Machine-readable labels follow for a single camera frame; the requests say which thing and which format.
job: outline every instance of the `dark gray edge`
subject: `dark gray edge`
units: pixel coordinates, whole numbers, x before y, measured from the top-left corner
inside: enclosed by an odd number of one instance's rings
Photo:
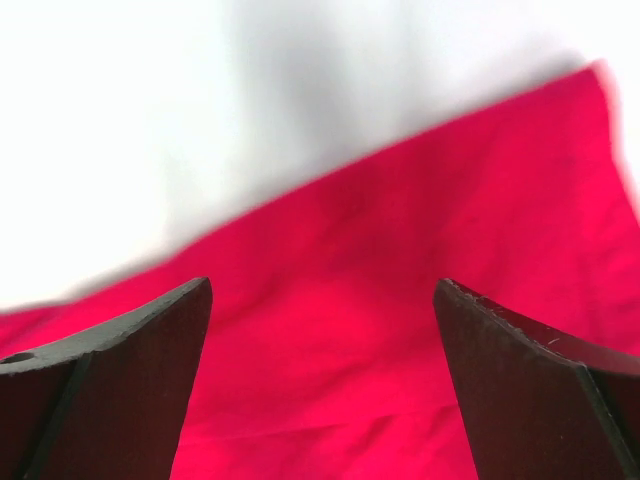
[[[639,478],[640,470],[638,470],[638,465],[635,462],[635,459],[628,445],[624,441],[622,432],[620,431],[618,424],[611,414],[609,405],[605,401],[597,382],[591,375],[591,369],[589,366],[585,365],[584,363],[565,358],[564,356],[557,354],[545,348],[538,342],[532,340],[531,338],[526,336],[522,330],[512,326],[506,319],[500,317],[494,310],[479,303],[478,297],[465,292],[456,282],[451,279],[438,281],[434,294],[434,303],[437,300],[439,294],[444,294],[453,301],[455,301],[456,299],[464,301],[464,303],[460,304],[462,308],[478,311],[479,313],[493,320],[496,325],[500,326],[507,335],[511,336],[515,340],[523,343],[525,346],[531,349],[534,349],[537,353],[549,358],[549,360],[556,362],[566,368],[570,368],[574,372],[576,378],[578,379],[578,382],[582,386],[582,390],[585,392],[585,395],[587,396],[601,427],[609,433],[608,436],[611,439],[611,445],[614,454],[620,462],[625,476],[630,480]],[[615,352],[615,350],[610,350],[599,345],[591,343],[589,343],[589,345],[592,345],[594,348],[598,348],[601,350]]]
[[[451,297],[454,300],[456,298],[460,300],[465,300],[465,303],[463,304],[465,308],[475,309],[480,313],[482,313],[483,315],[486,315],[487,317],[491,318],[494,321],[494,323],[498,325],[500,328],[502,328],[508,335],[512,336],[519,342],[535,349],[541,355],[544,355],[545,357],[548,357],[553,361],[557,361],[569,367],[575,368],[579,366],[584,366],[584,364],[580,362],[575,362],[569,358],[566,358],[560,355],[559,353],[549,350],[548,348],[545,348],[544,345],[541,345],[535,340],[529,338],[527,335],[524,334],[522,330],[511,325],[506,319],[502,318],[495,311],[479,303],[478,297],[462,290],[458,286],[458,284],[453,280],[447,278],[447,279],[438,281],[438,284],[436,286],[436,292],[434,294],[434,301],[437,299],[439,292],[444,293],[445,295]]]
[[[44,468],[47,459],[49,458],[49,452],[53,446],[64,419],[69,412],[73,403],[75,394],[80,389],[84,378],[89,371],[93,354],[89,353],[82,356],[73,366],[71,376],[67,380],[64,390],[60,398],[58,399],[53,413],[49,417],[49,422],[43,430],[42,436],[39,442],[33,450],[33,453],[29,452],[28,456],[23,460],[23,466],[16,475],[16,480],[38,480],[40,473]]]
[[[449,294],[452,294],[454,296],[457,296],[459,298],[467,298],[471,301],[471,304],[473,304],[474,308],[477,308],[478,310],[480,310],[482,313],[488,315],[489,317],[491,317],[492,319],[494,319],[494,321],[500,325],[502,328],[504,328],[505,330],[507,330],[507,332],[509,332],[512,336],[514,336],[515,338],[517,338],[518,340],[527,343],[529,345],[531,345],[532,347],[535,347],[536,349],[538,349],[541,353],[550,356],[551,358],[554,359],[560,359],[560,360],[564,360],[565,362],[569,362],[573,365],[582,365],[582,366],[586,366],[588,367],[590,370],[594,370],[594,371],[598,371],[601,373],[606,373],[609,375],[617,375],[617,376],[623,376],[623,377],[630,377],[630,378],[639,378],[640,379],[640,357],[637,357],[635,355],[631,355],[628,353],[624,353],[624,352],[620,352],[618,350],[614,350],[611,348],[607,348],[604,347],[602,345],[598,345],[596,343],[592,343],[592,342],[588,342],[587,340],[583,340],[581,338],[578,337],[574,337],[573,335],[563,332],[562,330],[558,330],[556,328],[550,327],[548,325],[544,325],[545,328],[552,330],[554,332],[556,332],[558,335],[560,335],[563,338],[567,338],[567,339],[571,339],[575,342],[579,342],[582,347],[585,350],[590,350],[592,353],[594,354],[600,354],[600,355],[607,355],[607,356],[613,356],[614,358],[618,359],[619,362],[624,362],[624,367],[623,369],[612,369],[612,368],[603,368],[601,365],[597,365],[597,364],[593,364],[589,361],[582,361],[580,359],[577,358],[572,358],[570,356],[567,355],[563,355],[561,352],[555,351],[552,347],[548,346],[548,345],[543,345],[539,342],[537,342],[534,338],[529,337],[526,332],[524,332],[522,329],[516,327],[515,325],[512,325],[507,319],[502,318],[500,316],[499,312],[496,312],[495,310],[493,310],[491,307],[485,306],[481,303],[481,301],[483,299],[485,299],[486,297],[483,297],[481,295],[474,295],[473,293],[468,293],[466,291],[464,291],[462,288],[468,289],[467,287],[458,284],[457,282],[451,280],[451,279],[443,279],[443,280],[439,280],[437,287],[436,287],[436,295],[438,290],[442,289],[445,292],[448,292]],[[513,314],[513,315],[517,315],[517,316],[523,316],[517,312],[514,312],[512,310],[509,310],[506,307],[502,307],[501,305],[495,304],[496,306],[500,307],[500,309],[503,309],[504,311],[508,311],[509,313]],[[529,321],[531,322],[536,322],[536,323],[540,323],[537,320],[534,319],[530,319],[528,318]]]
[[[33,357],[15,363],[2,364],[11,355],[0,361],[0,375],[13,375],[30,370],[40,370],[54,365],[68,363],[92,352],[107,350],[126,340],[147,323],[171,307],[185,294],[203,285],[210,289],[209,279],[196,278],[163,296],[113,319],[109,319],[87,330],[18,354],[29,353]]]

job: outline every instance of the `white wall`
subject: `white wall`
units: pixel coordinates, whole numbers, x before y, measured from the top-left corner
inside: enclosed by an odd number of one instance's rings
[[[0,0],[0,307],[594,58],[638,158],[633,3]]]

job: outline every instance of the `red fabric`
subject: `red fabric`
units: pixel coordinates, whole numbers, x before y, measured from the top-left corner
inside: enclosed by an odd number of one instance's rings
[[[5,317],[0,355],[208,276],[173,479],[472,479],[436,280],[640,353],[639,246],[589,69],[352,164],[75,304]]]

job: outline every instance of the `black object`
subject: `black object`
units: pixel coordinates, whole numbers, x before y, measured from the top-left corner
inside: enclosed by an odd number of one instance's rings
[[[451,280],[434,306],[480,479],[640,478],[640,358]]]
[[[210,311],[197,279],[0,361],[0,479],[168,479]]]

